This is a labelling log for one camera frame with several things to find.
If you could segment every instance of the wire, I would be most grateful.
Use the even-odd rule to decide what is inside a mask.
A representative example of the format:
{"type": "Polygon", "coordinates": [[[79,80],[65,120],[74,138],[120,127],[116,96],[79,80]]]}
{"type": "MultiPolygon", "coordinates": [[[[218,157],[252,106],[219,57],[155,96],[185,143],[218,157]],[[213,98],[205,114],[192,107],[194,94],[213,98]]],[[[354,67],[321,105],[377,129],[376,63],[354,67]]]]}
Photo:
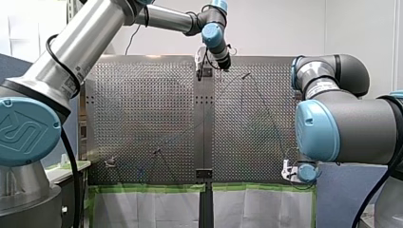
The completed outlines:
{"type": "Polygon", "coordinates": [[[291,181],[291,177],[293,177],[293,176],[295,176],[296,174],[291,174],[290,175],[290,179],[289,179],[289,182],[290,182],[290,184],[291,184],[291,186],[293,187],[293,188],[295,188],[295,189],[297,189],[297,190],[300,190],[300,191],[306,191],[306,190],[309,190],[309,189],[311,189],[311,188],[313,188],[314,186],[315,186],[315,182],[313,181],[308,187],[305,187],[305,188],[299,188],[299,187],[297,187],[296,185],[294,185],[293,184],[293,182],[291,181]]]}
{"type": "Polygon", "coordinates": [[[73,149],[66,135],[65,129],[62,127],[62,141],[65,145],[68,159],[70,160],[71,171],[73,173],[74,182],[74,221],[73,228],[79,228],[80,226],[80,211],[81,211],[81,198],[80,198],[80,176],[78,173],[77,162],[74,157],[73,149]]]}
{"type": "Polygon", "coordinates": [[[131,35],[131,37],[130,37],[130,42],[128,43],[128,46],[127,46],[126,51],[125,51],[125,55],[127,55],[128,49],[129,49],[130,46],[131,46],[131,42],[133,42],[133,37],[137,34],[137,32],[139,32],[140,26],[141,26],[141,25],[138,25],[138,26],[137,26],[137,29],[136,29],[136,30],[134,31],[134,33],[131,35]]]}
{"type": "MultiPolygon", "coordinates": [[[[150,22],[150,14],[149,14],[148,6],[144,6],[144,26],[145,26],[146,28],[148,27],[149,22],[150,22]]],[[[133,37],[137,34],[137,32],[139,32],[140,26],[141,26],[141,25],[139,25],[139,26],[136,28],[136,30],[133,32],[133,34],[131,35],[131,37],[130,37],[130,42],[128,43],[127,48],[126,48],[126,51],[125,51],[125,55],[127,55],[128,49],[130,48],[131,43],[133,42],[133,37]]]]}
{"type": "Polygon", "coordinates": [[[374,186],[374,188],[371,190],[371,192],[367,195],[365,200],[362,202],[361,206],[359,207],[358,211],[356,212],[352,228],[356,228],[356,226],[359,223],[359,220],[361,218],[362,213],[364,213],[365,208],[367,207],[368,203],[371,201],[373,196],[376,194],[376,192],[379,190],[379,188],[385,183],[385,181],[388,179],[388,177],[392,174],[392,172],[395,170],[395,168],[401,163],[403,159],[403,146],[400,147],[399,152],[397,153],[397,156],[393,159],[393,162],[391,165],[388,167],[388,170],[385,172],[385,174],[382,176],[382,178],[379,180],[379,182],[374,186]]]}
{"type": "Polygon", "coordinates": [[[73,73],[73,71],[71,71],[71,69],[69,69],[66,65],[64,65],[62,62],[60,62],[59,58],[57,58],[57,56],[51,50],[50,42],[56,37],[57,37],[57,34],[54,34],[47,39],[46,48],[47,48],[47,51],[48,51],[50,57],[69,74],[69,77],[72,78],[76,90],[75,90],[75,93],[71,96],[71,98],[74,98],[80,92],[80,87],[81,87],[80,81],[78,81],[78,79],[77,79],[76,75],[73,73]]]}
{"type": "Polygon", "coordinates": [[[283,156],[283,158],[284,158],[284,156],[285,156],[285,151],[284,151],[284,147],[283,147],[283,145],[282,145],[282,138],[281,138],[281,135],[280,135],[280,133],[279,133],[278,126],[277,126],[277,124],[276,124],[276,122],[275,122],[275,120],[274,120],[274,118],[273,118],[273,115],[272,115],[272,113],[271,113],[271,111],[270,111],[269,106],[267,105],[266,101],[265,101],[264,98],[263,98],[263,95],[261,94],[261,92],[260,92],[260,90],[259,90],[259,88],[258,88],[258,84],[257,84],[256,81],[255,81],[255,77],[253,77],[252,75],[250,75],[250,77],[251,77],[251,79],[252,79],[252,81],[253,81],[253,83],[254,83],[254,85],[255,85],[255,90],[257,91],[258,95],[260,96],[261,100],[263,101],[263,105],[264,105],[264,107],[265,107],[265,109],[266,109],[266,112],[267,112],[267,114],[268,114],[270,120],[272,121],[273,127],[274,127],[275,132],[276,132],[277,137],[278,137],[279,147],[280,147],[280,149],[281,149],[281,153],[282,153],[282,156],[283,156]]]}
{"type": "MultiPolygon", "coordinates": [[[[294,161],[293,167],[296,166],[297,162],[298,162],[298,161],[294,161]]],[[[306,188],[299,188],[299,187],[296,187],[296,186],[293,184],[293,182],[291,181],[291,177],[295,176],[296,174],[297,174],[297,173],[291,174],[291,175],[290,175],[290,179],[288,180],[293,188],[295,188],[295,189],[297,189],[297,190],[300,190],[300,191],[306,191],[306,190],[309,190],[309,189],[311,189],[312,187],[314,187],[314,185],[315,185],[315,183],[316,183],[315,181],[312,181],[311,184],[310,184],[308,187],[306,187],[306,188]]]]}
{"type": "Polygon", "coordinates": [[[205,58],[207,58],[208,64],[209,64],[212,68],[214,68],[214,69],[221,70],[221,68],[219,68],[219,67],[213,65],[213,63],[212,63],[212,62],[210,61],[210,59],[208,58],[207,52],[208,52],[208,50],[205,52],[204,56],[205,56],[205,58]]]}

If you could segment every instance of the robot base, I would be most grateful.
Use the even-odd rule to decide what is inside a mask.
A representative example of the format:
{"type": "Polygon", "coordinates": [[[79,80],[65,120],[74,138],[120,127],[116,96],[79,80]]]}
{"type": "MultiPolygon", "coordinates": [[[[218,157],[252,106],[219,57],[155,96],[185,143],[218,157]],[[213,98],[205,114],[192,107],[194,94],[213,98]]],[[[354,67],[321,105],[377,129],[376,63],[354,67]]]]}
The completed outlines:
{"type": "Polygon", "coordinates": [[[62,194],[59,186],[52,186],[49,196],[8,210],[0,211],[4,228],[60,228],[62,227],[62,194]]]}

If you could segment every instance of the black cable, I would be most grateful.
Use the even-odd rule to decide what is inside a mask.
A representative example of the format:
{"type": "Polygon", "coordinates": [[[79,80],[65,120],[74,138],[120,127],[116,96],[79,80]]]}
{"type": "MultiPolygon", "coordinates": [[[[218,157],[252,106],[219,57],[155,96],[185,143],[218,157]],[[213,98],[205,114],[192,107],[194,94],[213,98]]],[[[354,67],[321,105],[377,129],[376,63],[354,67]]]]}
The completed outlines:
{"type": "MultiPolygon", "coordinates": [[[[186,12],[186,14],[194,15],[195,18],[196,18],[196,25],[198,26],[199,30],[202,30],[202,26],[201,26],[200,20],[199,20],[199,15],[196,14],[196,12],[194,12],[194,11],[188,11],[188,12],[186,12]]],[[[190,30],[192,31],[192,30],[193,30],[193,26],[194,26],[194,20],[193,20],[193,17],[192,17],[192,16],[190,16],[190,18],[192,19],[192,28],[190,29],[190,30]]]]}
{"type": "Polygon", "coordinates": [[[219,67],[213,65],[213,63],[212,63],[212,62],[210,61],[210,59],[208,58],[207,52],[208,52],[208,50],[205,52],[205,57],[207,58],[207,63],[208,63],[212,68],[217,69],[217,70],[221,70],[221,68],[219,68],[219,67]]]}
{"type": "Polygon", "coordinates": [[[201,12],[204,12],[204,10],[206,9],[206,8],[213,8],[213,9],[215,9],[215,10],[217,10],[220,14],[221,14],[221,16],[222,16],[222,18],[224,18],[224,20],[225,20],[225,25],[223,25],[224,27],[226,27],[227,26],[227,19],[226,19],[226,14],[225,14],[225,12],[223,11],[223,9],[221,9],[221,8],[219,8],[219,7],[216,7],[216,6],[213,6],[213,5],[205,5],[204,7],[202,7],[201,8],[201,12]]]}
{"type": "Polygon", "coordinates": [[[150,14],[148,11],[148,6],[144,7],[144,26],[147,28],[148,23],[150,22],[150,14]]]}
{"type": "Polygon", "coordinates": [[[51,42],[54,38],[56,38],[56,37],[57,37],[57,34],[54,34],[54,35],[50,36],[50,37],[47,39],[46,48],[47,48],[47,51],[48,51],[49,55],[51,56],[51,58],[52,58],[60,67],[62,67],[62,68],[69,74],[69,76],[72,78],[72,80],[73,80],[73,82],[74,82],[74,85],[75,85],[75,87],[76,87],[75,93],[71,96],[71,98],[74,98],[74,97],[76,97],[76,96],[78,95],[78,93],[80,92],[80,87],[81,87],[80,81],[78,81],[78,79],[77,79],[76,75],[73,73],[73,71],[71,71],[71,69],[69,69],[66,65],[64,65],[62,62],[60,62],[59,58],[57,58],[57,56],[56,56],[56,55],[53,53],[53,51],[51,50],[51,48],[50,48],[50,42],[51,42]]]}
{"type": "Polygon", "coordinates": [[[125,55],[127,55],[128,49],[129,49],[130,46],[131,46],[131,42],[133,42],[133,37],[134,37],[134,36],[137,34],[137,32],[139,31],[140,26],[141,26],[141,25],[139,25],[139,26],[137,27],[136,31],[134,31],[134,33],[131,35],[131,37],[130,37],[130,42],[128,43],[128,46],[127,46],[126,51],[125,51],[125,55]]]}
{"type": "Polygon", "coordinates": [[[253,84],[254,84],[254,86],[255,86],[255,90],[257,91],[257,93],[258,93],[260,99],[261,99],[262,102],[263,102],[263,105],[264,105],[264,108],[266,109],[267,115],[269,116],[269,119],[272,121],[273,127],[274,127],[274,129],[275,129],[275,133],[276,133],[277,136],[278,136],[279,147],[280,147],[280,149],[281,149],[282,156],[284,157],[284,156],[285,156],[285,150],[284,150],[284,147],[283,147],[283,144],[282,144],[282,137],[281,137],[281,134],[280,134],[280,132],[279,132],[278,125],[277,125],[275,119],[273,118],[273,115],[272,115],[272,112],[271,112],[269,106],[267,105],[266,101],[265,101],[264,98],[263,98],[263,94],[261,94],[261,92],[260,92],[260,90],[259,90],[259,88],[258,88],[258,84],[257,84],[257,82],[255,81],[255,77],[253,77],[252,75],[250,75],[250,77],[251,77],[251,79],[252,79],[252,81],[253,81],[253,84]]]}
{"type": "Polygon", "coordinates": [[[74,182],[74,221],[73,228],[79,228],[80,226],[80,211],[81,211],[81,198],[80,198],[80,175],[78,173],[77,162],[74,157],[73,149],[66,135],[65,129],[62,128],[62,141],[65,145],[68,159],[70,160],[71,172],[73,173],[74,182]]]}
{"type": "Polygon", "coordinates": [[[392,174],[392,172],[395,170],[395,168],[401,163],[402,159],[403,159],[403,146],[400,147],[400,150],[397,153],[397,156],[393,159],[393,162],[388,167],[388,170],[385,172],[385,174],[382,176],[382,178],[377,182],[377,184],[374,186],[374,188],[371,190],[371,192],[367,195],[365,200],[362,202],[361,206],[359,207],[359,209],[355,215],[352,228],[356,228],[356,226],[359,223],[359,220],[361,219],[361,215],[362,215],[362,213],[364,213],[364,210],[367,207],[368,203],[370,203],[371,199],[376,194],[376,192],[380,189],[380,187],[382,187],[382,185],[385,183],[385,181],[388,179],[388,177],[392,174]]]}

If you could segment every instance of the blue joint cap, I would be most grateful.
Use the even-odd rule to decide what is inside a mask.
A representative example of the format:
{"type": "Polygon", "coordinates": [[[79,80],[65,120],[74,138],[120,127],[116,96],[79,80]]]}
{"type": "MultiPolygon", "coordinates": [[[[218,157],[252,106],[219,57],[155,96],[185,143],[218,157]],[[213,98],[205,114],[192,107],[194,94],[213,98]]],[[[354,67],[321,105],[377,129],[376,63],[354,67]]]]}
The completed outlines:
{"type": "Polygon", "coordinates": [[[297,176],[300,181],[305,183],[316,181],[317,169],[309,163],[304,163],[299,166],[297,176]]]}
{"type": "Polygon", "coordinates": [[[212,0],[210,5],[228,12],[228,3],[226,0],[212,0]]]}
{"type": "Polygon", "coordinates": [[[59,142],[62,124],[49,106],[30,98],[0,99],[0,165],[38,162],[59,142]]]}
{"type": "Polygon", "coordinates": [[[209,23],[202,29],[201,37],[208,48],[215,48],[222,42],[223,33],[219,24],[209,23]]]}
{"type": "Polygon", "coordinates": [[[334,162],[340,151],[338,127],[329,109],[309,100],[297,106],[297,145],[300,153],[314,161],[334,162]]]}
{"type": "Polygon", "coordinates": [[[391,92],[391,96],[394,96],[395,98],[403,99],[403,90],[393,91],[393,92],[391,92]]]}

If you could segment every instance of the green tape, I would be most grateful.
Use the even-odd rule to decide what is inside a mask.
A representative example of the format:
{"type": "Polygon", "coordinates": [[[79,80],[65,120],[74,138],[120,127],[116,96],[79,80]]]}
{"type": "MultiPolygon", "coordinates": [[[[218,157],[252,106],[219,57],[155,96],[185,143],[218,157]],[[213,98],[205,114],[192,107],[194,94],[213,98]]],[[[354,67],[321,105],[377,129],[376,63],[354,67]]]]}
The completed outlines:
{"type": "Polygon", "coordinates": [[[204,184],[188,185],[148,185],[148,184],[118,184],[89,186],[89,191],[100,193],[194,193],[204,192],[204,184]]]}
{"type": "MultiPolygon", "coordinates": [[[[88,164],[88,163],[90,163],[90,161],[77,161],[77,167],[80,168],[80,167],[82,167],[82,166],[84,166],[85,164],[88,164]]],[[[59,164],[53,164],[51,166],[46,167],[45,169],[50,170],[50,169],[54,169],[54,168],[57,168],[57,167],[59,167],[59,164]]],[[[71,169],[71,164],[66,163],[66,164],[62,165],[62,167],[60,167],[60,168],[61,169],[71,169]]]]}
{"type": "Polygon", "coordinates": [[[315,188],[312,194],[312,218],[311,218],[311,228],[317,227],[317,189],[315,188]]]}
{"type": "MultiPolygon", "coordinates": [[[[299,185],[298,187],[308,187],[307,185],[299,185]]],[[[267,184],[267,183],[213,183],[214,192],[244,191],[246,189],[255,189],[262,191],[276,192],[315,192],[316,188],[296,189],[293,186],[283,184],[267,184]]]]}

